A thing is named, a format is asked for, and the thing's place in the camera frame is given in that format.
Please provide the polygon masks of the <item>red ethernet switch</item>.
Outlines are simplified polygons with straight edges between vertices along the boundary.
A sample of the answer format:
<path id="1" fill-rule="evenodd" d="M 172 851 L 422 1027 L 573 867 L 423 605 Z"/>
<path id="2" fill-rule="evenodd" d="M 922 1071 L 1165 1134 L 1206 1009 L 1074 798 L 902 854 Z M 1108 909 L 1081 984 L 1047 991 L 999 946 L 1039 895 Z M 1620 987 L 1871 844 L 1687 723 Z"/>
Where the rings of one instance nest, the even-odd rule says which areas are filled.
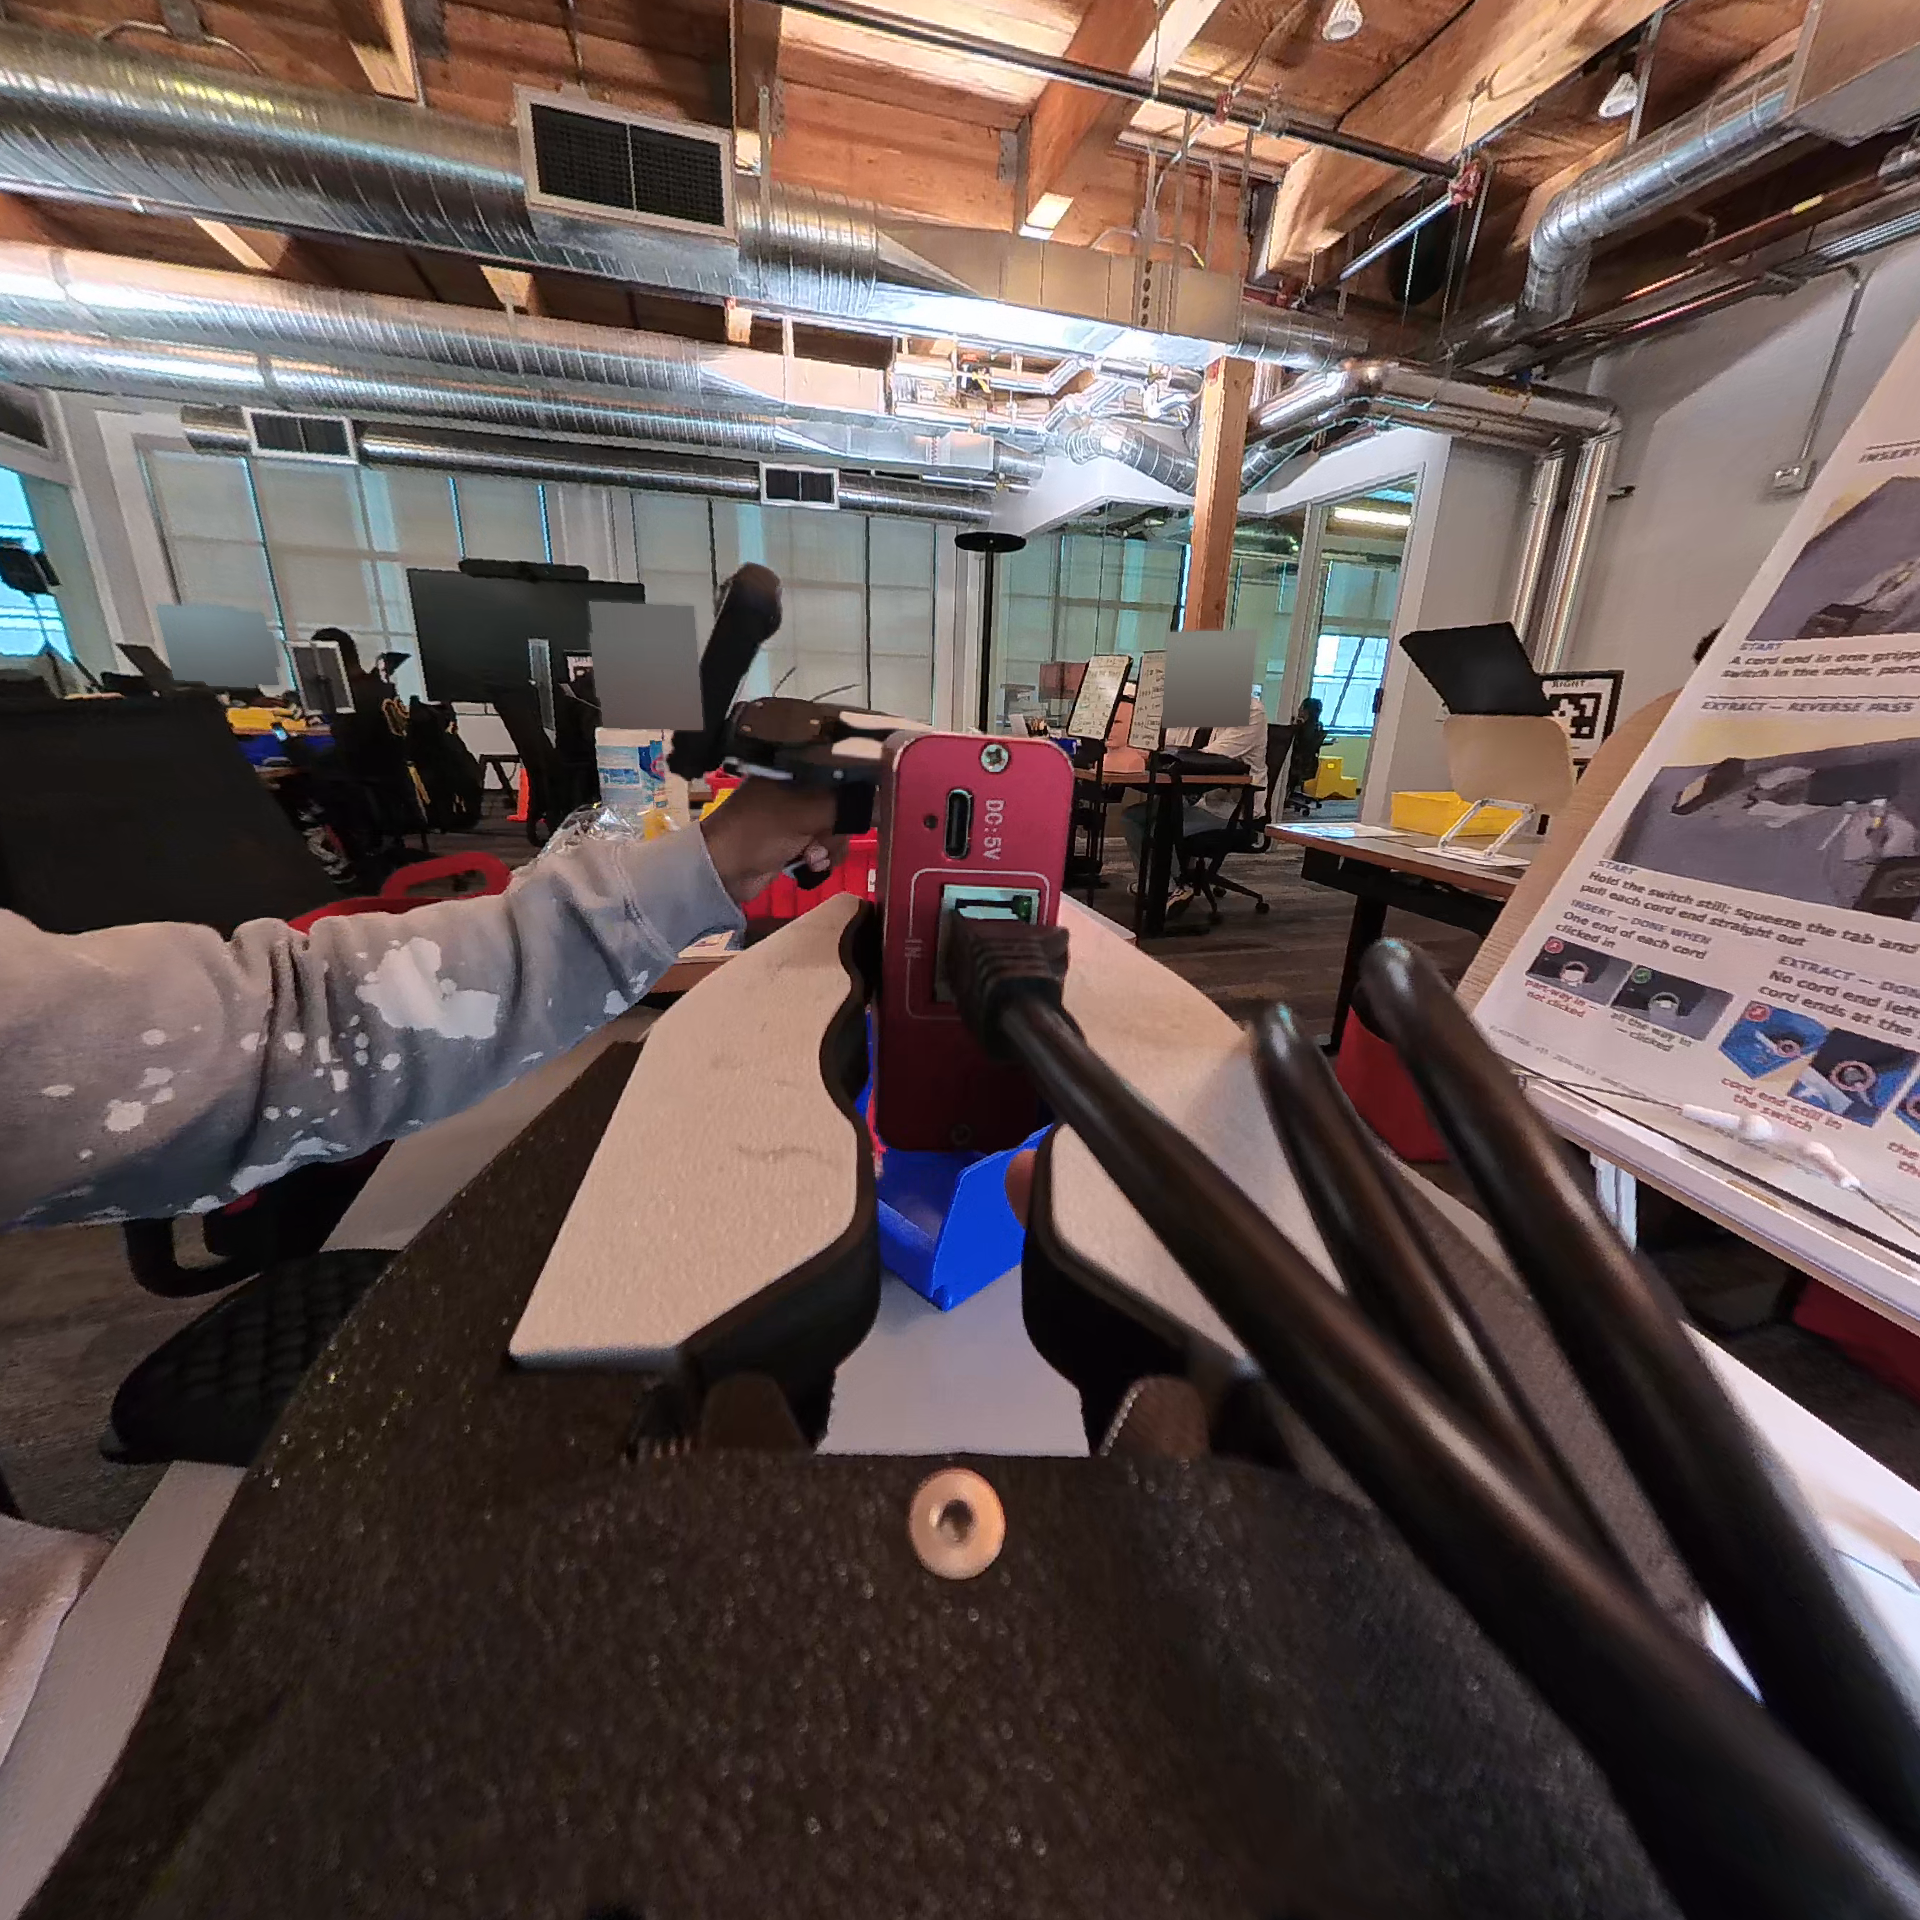
<path id="1" fill-rule="evenodd" d="M 873 1124 L 888 1149 L 992 1155 L 1039 1125 L 1041 1101 L 961 1020 L 952 920 L 1058 920 L 1074 774 L 1044 739 L 896 733 L 888 757 Z"/>

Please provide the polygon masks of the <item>black office chair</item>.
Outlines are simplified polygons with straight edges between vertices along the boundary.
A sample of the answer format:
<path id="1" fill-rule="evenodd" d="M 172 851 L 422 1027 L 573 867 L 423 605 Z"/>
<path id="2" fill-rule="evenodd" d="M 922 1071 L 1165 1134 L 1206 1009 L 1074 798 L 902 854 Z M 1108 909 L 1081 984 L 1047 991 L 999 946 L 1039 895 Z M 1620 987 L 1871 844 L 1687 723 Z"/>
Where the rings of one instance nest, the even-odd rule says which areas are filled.
<path id="1" fill-rule="evenodd" d="M 387 1155 L 287 1173 L 200 1217 L 212 1260 L 185 1267 L 170 1218 L 131 1220 L 123 1244 L 137 1285 L 168 1300 L 220 1300 L 123 1381 L 99 1440 L 119 1464 L 196 1461 L 246 1468 L 309 1363 L 392 1260 L 324 1251 Z"/>

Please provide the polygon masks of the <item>black floor lamp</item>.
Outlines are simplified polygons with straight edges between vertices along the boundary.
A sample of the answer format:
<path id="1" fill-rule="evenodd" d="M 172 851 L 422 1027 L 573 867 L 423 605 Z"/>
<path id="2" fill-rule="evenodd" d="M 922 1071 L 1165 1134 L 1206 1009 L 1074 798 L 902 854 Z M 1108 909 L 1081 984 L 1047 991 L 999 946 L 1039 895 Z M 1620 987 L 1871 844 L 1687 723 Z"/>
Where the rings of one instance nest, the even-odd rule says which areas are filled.
<path id="1" fill-rule="evenodd" d="M 968 716 L 975 732 L 992 732 L 992 665 L 994 665 L 994 621 L 999 592 L 999 563 L 1020 552 L 1026 539 L 1004 530 L 963 530 L 954 537 L 957 554 L 970 554 L 975 560 L 975 646 L 974 646 L 974 691 L 968 696 Z"/>

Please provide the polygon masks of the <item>person's left forearm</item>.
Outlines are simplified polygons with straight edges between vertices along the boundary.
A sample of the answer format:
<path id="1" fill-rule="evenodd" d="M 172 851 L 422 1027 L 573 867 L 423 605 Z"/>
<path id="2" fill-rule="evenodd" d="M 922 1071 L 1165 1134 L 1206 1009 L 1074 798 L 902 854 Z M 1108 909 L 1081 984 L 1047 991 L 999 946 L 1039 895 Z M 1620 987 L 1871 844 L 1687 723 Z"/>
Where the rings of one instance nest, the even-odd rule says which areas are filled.
<path id="1" fill-rule="evenodd" d="M 298 931 L 3 917 L 3 1217 L 204 1214 L 488 1097 L 744 917 L 696 829 Z"/>

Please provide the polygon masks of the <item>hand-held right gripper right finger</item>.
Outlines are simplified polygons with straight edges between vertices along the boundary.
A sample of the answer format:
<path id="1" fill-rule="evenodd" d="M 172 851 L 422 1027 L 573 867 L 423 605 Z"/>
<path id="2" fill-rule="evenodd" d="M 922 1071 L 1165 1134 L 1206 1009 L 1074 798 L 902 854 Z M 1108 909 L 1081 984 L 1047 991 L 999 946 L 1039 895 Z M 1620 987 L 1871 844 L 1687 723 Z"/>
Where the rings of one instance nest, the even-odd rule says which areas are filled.
<path id="1" fill-rule="evenodd" d="M 1333 1282 L 1241 1027 L 1078 900 L 1064 900 L 1060 923 L 1064 1006 L 1092 1048 Z M 1022 1247 L 1022 1321 L 1078 1392 L 1089 1445 L 1105 1444 L 1138 1381 L 1183 1376 L 1206 1406 L 1212 1448 L 1315 1448 L 1081 1139 L 1058 1127 L 1041 1159 Z"/>

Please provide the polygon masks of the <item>instruction sheet on clipboard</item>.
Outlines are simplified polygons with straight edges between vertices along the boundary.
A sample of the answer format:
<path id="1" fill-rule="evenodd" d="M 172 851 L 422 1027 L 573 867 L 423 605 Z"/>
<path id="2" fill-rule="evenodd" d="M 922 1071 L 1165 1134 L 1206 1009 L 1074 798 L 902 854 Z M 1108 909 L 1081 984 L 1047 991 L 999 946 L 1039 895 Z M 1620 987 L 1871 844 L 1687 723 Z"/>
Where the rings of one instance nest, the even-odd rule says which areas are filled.
<path id="1" fill-rule="evenodd" d="M 1916 1282 L 1918 346 L 1891 359 L 1476 1020 L 1615 1125 Z"/>

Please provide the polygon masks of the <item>blue plastic bin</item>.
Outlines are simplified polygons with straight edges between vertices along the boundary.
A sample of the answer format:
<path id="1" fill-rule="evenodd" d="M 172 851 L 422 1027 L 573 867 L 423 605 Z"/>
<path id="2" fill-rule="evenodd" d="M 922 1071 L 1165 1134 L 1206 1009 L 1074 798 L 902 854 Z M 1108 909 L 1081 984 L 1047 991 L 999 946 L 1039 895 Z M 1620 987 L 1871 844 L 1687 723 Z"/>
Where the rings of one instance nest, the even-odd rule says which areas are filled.
<path id="1" fill-rule="evenodd" d="M 884 1143 L 874 1094 L 880 1063 L 876 1011 L 867 1013 L 868 1076 L 857 1113 L 868 1130 L 876 1179 L 876 1245 L 885 1273 L 927 1307 L 952 1311 L 1020 1262 L 1024 1226 L 1006 1196 L 1006 1169 L 1044 1143 L 1052 1113 L 1020 1068 L 989 1066 L 989 1116 L 999 1125 L 983 1144 L 906 1151 Z"/>

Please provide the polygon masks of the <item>yellow plastic bin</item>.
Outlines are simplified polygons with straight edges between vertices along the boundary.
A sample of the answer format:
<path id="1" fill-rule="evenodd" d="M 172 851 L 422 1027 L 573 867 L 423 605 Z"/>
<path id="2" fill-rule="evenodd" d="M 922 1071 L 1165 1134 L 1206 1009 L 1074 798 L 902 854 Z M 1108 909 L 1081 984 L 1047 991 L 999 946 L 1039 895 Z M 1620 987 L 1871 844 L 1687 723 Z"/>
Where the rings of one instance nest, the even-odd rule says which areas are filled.
<path id="1" fill-rule="evenodd" d="M 1403 788 L 1392 794 L 1388 824 L 1435 841 L 1494 841 L 1524 824 L 1530 808 L 1499 798 L 1469 800 L 1455 791 Z"/>

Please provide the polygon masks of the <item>person's left hand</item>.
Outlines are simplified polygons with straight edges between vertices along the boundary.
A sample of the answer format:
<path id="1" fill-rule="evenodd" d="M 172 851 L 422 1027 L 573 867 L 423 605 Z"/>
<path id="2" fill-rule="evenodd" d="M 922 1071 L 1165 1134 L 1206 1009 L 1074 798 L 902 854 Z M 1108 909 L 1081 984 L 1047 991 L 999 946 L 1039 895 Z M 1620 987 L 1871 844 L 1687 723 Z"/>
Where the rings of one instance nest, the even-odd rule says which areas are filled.
<path id="1" fill-rule="evenodd" d="M 835 820 L 832 786 L 744 778 L 700 821 L 700 835 L 726 893 L 742 906 L 790 876 L 789 868 L 827 876 L 848 845 Z"/>

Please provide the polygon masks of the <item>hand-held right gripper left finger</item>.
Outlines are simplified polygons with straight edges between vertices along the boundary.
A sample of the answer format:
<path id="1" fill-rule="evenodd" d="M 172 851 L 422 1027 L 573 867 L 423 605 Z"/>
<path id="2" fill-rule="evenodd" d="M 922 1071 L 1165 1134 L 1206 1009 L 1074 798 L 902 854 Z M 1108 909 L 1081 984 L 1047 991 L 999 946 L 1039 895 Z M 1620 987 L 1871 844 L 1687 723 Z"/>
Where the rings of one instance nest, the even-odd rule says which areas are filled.
<path id="1" fill-rule="evenodd" d="M 697 1402 L 772 1378 L 803 1436 L 880 1296 L 873 906 L 835 895 L 649 1029 L 511 1336 L 524 1369 L 638 1371 Z"/>

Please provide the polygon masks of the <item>black light flag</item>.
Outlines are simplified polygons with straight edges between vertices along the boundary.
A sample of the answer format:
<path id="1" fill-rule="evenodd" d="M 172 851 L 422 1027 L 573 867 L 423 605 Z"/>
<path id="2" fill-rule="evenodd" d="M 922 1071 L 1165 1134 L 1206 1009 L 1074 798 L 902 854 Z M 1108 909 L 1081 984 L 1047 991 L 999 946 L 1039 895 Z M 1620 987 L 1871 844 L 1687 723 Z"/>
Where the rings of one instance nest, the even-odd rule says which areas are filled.
<path id="1" fill-rule="evenodd" d="M 1455 718 L 1538 718 L 1552 705 L 1542 676 L 1510 620 L 1422 629 L 1399 646 Z"/>

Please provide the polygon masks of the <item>black monitor screen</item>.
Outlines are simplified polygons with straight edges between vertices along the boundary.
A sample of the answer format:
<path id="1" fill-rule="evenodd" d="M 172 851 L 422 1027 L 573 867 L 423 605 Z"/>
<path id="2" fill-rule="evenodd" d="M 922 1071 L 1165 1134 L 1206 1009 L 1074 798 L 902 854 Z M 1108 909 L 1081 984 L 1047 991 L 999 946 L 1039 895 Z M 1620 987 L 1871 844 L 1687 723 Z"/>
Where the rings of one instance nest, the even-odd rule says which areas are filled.
<path id="1" fill-rule="evenodd" d="M 439 704 L 487 704 L 491 685 L 534 685 L 529 644 L 548 644 L 556 679 L 570 653 L 588 652 L 593 600 L 646 603 L 641 583 L 600 581 L 585 567 L 462 563 L 405 573 L 423 696 Z"/>

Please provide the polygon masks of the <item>clear plastic bag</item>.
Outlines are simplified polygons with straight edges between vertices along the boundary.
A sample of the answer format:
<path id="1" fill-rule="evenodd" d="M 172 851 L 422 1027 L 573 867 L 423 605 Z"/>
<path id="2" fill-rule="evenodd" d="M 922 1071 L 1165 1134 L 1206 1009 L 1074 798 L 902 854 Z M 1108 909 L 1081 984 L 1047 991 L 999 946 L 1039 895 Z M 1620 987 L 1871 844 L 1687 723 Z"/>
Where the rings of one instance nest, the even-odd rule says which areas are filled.
<path id="1" fill-rule="evenodd" d="M 535 861 L 548 861 L 563 851 L 585 845 L 646 845 L 672 835 L 677 829 L 670 812 L 662 802 L 648 802 L 638 809 L 595 800 L 571 812 L 535 854 Z"/>

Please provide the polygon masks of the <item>red office chair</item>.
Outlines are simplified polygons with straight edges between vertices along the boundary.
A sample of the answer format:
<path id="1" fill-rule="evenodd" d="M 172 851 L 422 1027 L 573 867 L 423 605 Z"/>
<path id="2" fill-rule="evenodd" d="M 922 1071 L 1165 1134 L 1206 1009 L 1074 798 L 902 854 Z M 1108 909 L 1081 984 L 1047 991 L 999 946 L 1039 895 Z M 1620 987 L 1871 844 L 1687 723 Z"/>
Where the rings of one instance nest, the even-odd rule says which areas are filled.
<path id="1" fill-rule="evenodd" d="M 398 867 L 374 895 L 334 900 L 289 920 L 309 931 L 323 920 L 351 917 L 403 917 L 446 900 L 487 900 L 507 890 L 512 868 L 488 851 L 460 851 Z"/>

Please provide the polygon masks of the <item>brown office desk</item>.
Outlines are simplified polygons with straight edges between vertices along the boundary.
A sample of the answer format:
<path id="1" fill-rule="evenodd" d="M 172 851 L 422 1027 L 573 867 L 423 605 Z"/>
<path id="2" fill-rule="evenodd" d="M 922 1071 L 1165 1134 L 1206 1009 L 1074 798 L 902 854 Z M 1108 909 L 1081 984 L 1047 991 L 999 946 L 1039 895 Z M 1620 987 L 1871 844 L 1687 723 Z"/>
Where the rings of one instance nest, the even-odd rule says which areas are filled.
<path id="1" fill-rule="evenodd" d="M 1266 839 L 1303 851 L 1303 878 L 1354 900 L 1343 974 L 1324 1043 L 1339 1053 L 1361 962 L 1392 913 L 1412 915 L 1484 939 L 1528 873 L 1494 841 L 1451 844 L 1444 836 L 1369 829 L 1359 821 L 1270 824 Z"/>

